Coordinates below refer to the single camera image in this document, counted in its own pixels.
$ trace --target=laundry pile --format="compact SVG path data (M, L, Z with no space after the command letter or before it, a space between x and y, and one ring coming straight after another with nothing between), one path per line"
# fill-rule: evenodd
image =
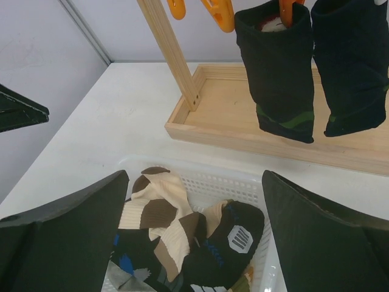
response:
M119 291L249 292L264 215L224 200L193 212L180 177L142 172L125 203L108 277Z

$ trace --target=white printed logo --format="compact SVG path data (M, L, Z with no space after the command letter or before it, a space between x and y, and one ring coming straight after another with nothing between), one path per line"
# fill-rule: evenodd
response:
M374 0L374 3L376 3L376 5L382 5L383 3L387 2L388 0Z
M194 292L227 292L224 287L200 287L195 284L190 285Z
M243 226L239 225L235 225L232 228L228 239L230 247L240 254L247 254L253 244L253 237L251 236L251 233Z

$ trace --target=white wall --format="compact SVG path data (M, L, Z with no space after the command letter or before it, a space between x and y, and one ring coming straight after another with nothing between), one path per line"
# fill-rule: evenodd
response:
M50 110L49 123L0 133L1 202L106 65L57 0L0 6L0 83Z
M164 60L136 0L72 0L113 60ZM187 14L175 20L168 13L187 60L240 60L235 33L224 33L200 0L186 0ZM232 0L234 11L251 8L267 0ZM306 0L311 8L314 0Z

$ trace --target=white table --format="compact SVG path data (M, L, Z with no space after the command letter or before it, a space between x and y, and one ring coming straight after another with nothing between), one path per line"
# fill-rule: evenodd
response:
M197 64L189 64L194 72ZM389 178L172 140L164 129L180 92L165 63L112 64L0 205L0 218L80 190L129 154L273 170L341 204L389 220ZM278 291L286 291L280 283Z

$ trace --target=orange clothespin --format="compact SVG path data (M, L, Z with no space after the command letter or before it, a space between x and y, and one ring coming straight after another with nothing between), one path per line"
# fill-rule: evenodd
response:
M174 18L181 20L187 12L184 0L168 0L170 12Z
M235 29L231 0L201 0L223 32Z
M305 0L280 0L280 17L287 28L293 25L293 3L304 4Z

